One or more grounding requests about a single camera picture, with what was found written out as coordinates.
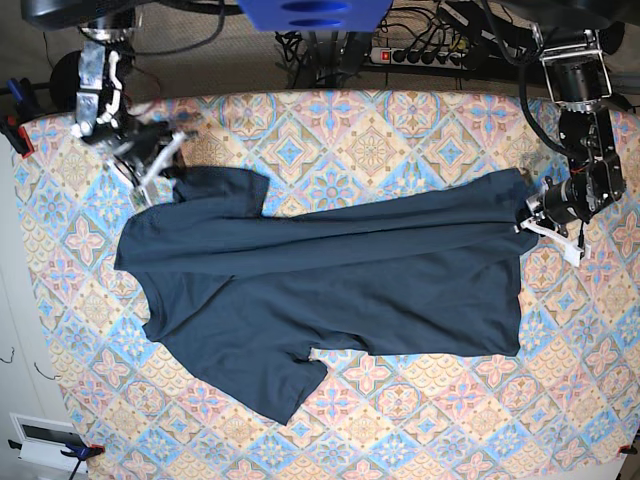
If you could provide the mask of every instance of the t-shirt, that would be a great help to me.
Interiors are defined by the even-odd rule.
[[[142,285],[144,330],[195,377],[286,424],[324,379],[312,348],[515,355],[526,188],[518,170],[292,218],[268,179],[188,169],[174,203],[131,218],[115,266]]]

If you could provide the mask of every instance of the red clamp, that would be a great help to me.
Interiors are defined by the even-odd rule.
[[[22,155],[22,158],[27,158],[35,151],[29,134],[23,126],[18,125],[14,117],[0,118],[0,133],[7,137],[11,146]]]
[[[633,445],[624,445],[618,449],[618,455],[637,455],[638,449]]]

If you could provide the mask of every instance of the cable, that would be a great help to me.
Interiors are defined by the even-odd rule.
[[[527,98],[527,65],[521,65],[519,70],[518,80],[520,87],[520,107],[522,108],[522,113],[524,113],[524,118],[526,118],[527,123],[531,127],[531,129],[538,135],[542,143],[544,143],[547,147],[549,147],[554,152],[560,153],[565,157],[575,158],[573,153],[566,149],[565,147],[558,145],[554,142],[549,136],[547,132],[540,126],[540,124],[533,118],[531,114],[531,110],[529,109],[529,100]]]
[[[500,5],[502,7],[502,11],[504,12],[504,14],[509,17],[509,22],[511,23],[511,25],[513,25],[514,21],[513,21],[513,17],[511,16],[511,14],[509,13],[509,10],[506,9],[506,7],[504,5]]]
[[[442,50],[442,48],[444,47],[444,44],[447,41],[447,31],[449,29],[450,29],[449,25],[445,25],[445,24],[438,25],[436,29],[433,31],[433,33],[431,34],[431,36],[429,37],[429,40],[427,40],[427,43],[418,51],[418,54],[422,56],[427,51],[427,47],[431,45],[431,40],[436,35],[436,33],[438,33],[439,30],[442,31],[442,38],[440,39],[439,44],[431,45],[436,47],[431,51],[431,53],[436,53],[436,54],[440,53],[440,50]]]
[[[165,7],[173,8],[175,10],[182,10],[184,12],[202,13],[205,15],[220,15],[221,9],[224,9],[224,14],[227,17],[233,15],[244,15],[244,11],[238,5],[226,5],[212,3],[198,3],[185,0],[157,0],[158,3]]]
[[[429,20],[433,20],[434,18],[436,18],[435,12],[424,7],[393,7],[393,8],[390,8],[389,11],[390,12],[415,12],[425,16]]]
[[[51,61],[51,57],[49,56],[49,42],[47,41],[46,32],[42,32],[42,38],[44,39],[44,52],[47,55],[47,62],[49,63],[49,66],[53,70],[54,65],[53,65],[53,62]]]
[[[224,29],[224,19],[226,16],[225,13],[225,5],[224,5],[224,0],[220,0],[220,13],[218,13],[218,25],[215,29],[215,31],[207,38],[205,38],[204,40],[201,40],[199,42],[196,42],[192,45],[187,45],[186,47],[181,47],[181,48],[175,48],[173,50],[165,50],[165,51],[161,51],[161,52],[133,52],[127,48],[123,48],[121,46],[118,45],[113,45],[110,43],[106,43],[106,42],[101,42],[99,40],[94,39],[91,35],[89,35],[88,33],[86,33],[81,27],[78,27],[78,32],[80,32],[80,34],[85,37],[86,39],[97,43],[98,45],[102,45],[103,47],[109,48],[110,50],[114,50],[116,52],[118,52],[121,55],[124,55],[126,57],[162,57],[165,55],[177,55],[179,53],[185,53],[185,52],[189,52],[191,50],[195,50],[196,48],[200,48],[203,47],[205,45],[210,44],[211,42],[213,42],[216,38],[218,38],[218,36],[222,33],[222,30]]]
[[[134,70],[136,70],[137,72],[140,72],[143,75],[146,75],[147,77],[151,78],[155,82],[156,86],[158,87],[158,93],[156,95],[156,98],[149,104],[149,106],[143,112],[136,113],[135,115],[132,115],[132,117],[142,117],[143,115],[146,115],[151,110],[153,110],[153,108],[158,104],[158,102],[162,98],[162,93],[164,91],[164,88],[162,87],[162,82],[160,81],[160,79],[156,75],[154,75],[153,73],[147,72],[146,70],[143,70],[142,68],[138,67],[137,65],[134,65],[132,68]]]
[[[447,56],[445,57],[445,61],[449,60],[451,58],[451,55],[453,55],[456,51],[456,49],[458,48],[458,46],[460,45],[460,42],[462,41],[462,34],[460,32],[453,32],[453,38],[455,38],[456,33],[458,34],[458,40],[456,41],[456,43],[453,43],[453,39],[451,39],[452,44],[449,46],[449,53],[447,54]]]
[[[11,347],[11,358],[9,360],[5,360],[4,358],[0,358],[0,362],[2,363],[13,363],[13,356],[16,354],[16,349]]]
[[[318,84],[322,81],[326,81],[330,78],[335,78],[336,79],[336,83],[338,82],[342,82],[342,84],[344,85],[344,82],[346,80],[348,80],[349,78],[353,77],[353,75],[349,75],[347,73],[343,73],[343,72],[336,72],[336,73],[330,73],[328,75],[325,75],[323,77],[318,78],[315,82],[313,82],[313,84],[311,85],[311,87],[317,87]]]
[[[385,27],[386,28],[389,28],[389,27],[402,27],[406,31],[408,31],[414,39],[419,40],[422,43],[424,43],[424,40],[422,40],[421,37],[426,35],[427,33],[429,33],[429,31],[427,30],[425,32],[422,32],[422,33],[418,34],[418,33],[414,32],[413,30],[411,30],[409,27],[407,27],[404,23],[389,23],[389,24],[386,24]]]
[[[44,378],[46,378],[47,380],[55,381],[55,380],[59,380],[59,379],[61,379],[61,378],[62,378],[62,377],[61,377],[60,375],[58,375],[58,374],[55,374],[53,377],[50,377],[50,376],[48,376],[48,375],[45,375],[44,373],[42,373],[42,372],[40,371],[40,369],[38,368],[38,364],[37,364],[36,362],[33,362],[33,366],[34,366],[34,367],[36,367],[36,372],[38,372],[40,375],[42,375],[42,376],[43,376]]]
[[[71,476],[69,477],[69,480],[73,480],[73,478],[76,476],[76,472],[78,471],[78,467],[80,467],[81,463],[82,463],[82,460],[78,460],[78,463],[76,463],[76,467],[73,469],[73,472],[71,472]]]
[[[504,59],[515,67],[531,65],[532,63],[537,62],[540,58],[540,55],[542,55],[544,45],[538,47],[538,49],[534,53],[524,55],[522,58],[513,57],[507,50],[507,47],[504,43],[504,38],[502,37],[500,29],[498,28],[496,17],[491,11],[491,7],[489,7],[489,2],[487,0],[480,0],[480,2],[482,2],[482,7],[484,8],[484,13],[487,17],[487,21],[489,22],[489,26],[493,31],[493,35],[496,37],[496,43],[498,44],[498,48],[500,49],[500,52],[502,53]]]
[[[287,72],[289,78],[287,88],[295,88],[308,58],[308,52],[305,52],[302,57],[298,54],[300,46],[303,44],[302,35],[296,31],[286,33],[275,32],[275,39],[282,47],[282,51],[279,53],[283,60],[282,64],[276,65]]]
[[[435,36],[435,34],[438,32],[438,30],[440,30],[441,28],[446,28],[445,27],[446,24],[440,24],[437,25],[436,28],[431,31],[431,29],[425,30],[424,32],[422,32],[420,35],[418,35],[418,37],[413,41],[413,43],[411,45],[409,45],[407,48],[405,48],[405,52],[410,52],[411,50],[413,50],[416,45],[418,44],[418,41],[421,41],[424,45],[421,48],[422,53],[424,53],[424,51],[426,50],[426,47],[437,47],[438,44],[433,44],[431,43],[431,40],[433,40],[433,37]],[[431,35],[429,35],[429,38],[425,41],[422,39],[423,36],[427,35],[431,33]]]

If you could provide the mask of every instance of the patterned tablecloth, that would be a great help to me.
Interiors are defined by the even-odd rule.
[[[555,107],[534,111],[553,132]],[[511,98],[251,94],[169,100],[150,116],[200,131],[188,163],[269,176],[266,214],[412,195],[514,165],[538,182],[567,175]],[[126,188],[69,135],[69,118],[28,125],[37,153],[13,157],[24,244],[71,420],[107,449],[93,478],[504,480],[615,459],[640,422],[640,121],[614,123],[628,192],[589,226],[594,256],[580,269],[546,241],[522,258],[516,358],[314,352],[330,374],[286,427],[146,340],[141,289],[113,270],[134,213]]]

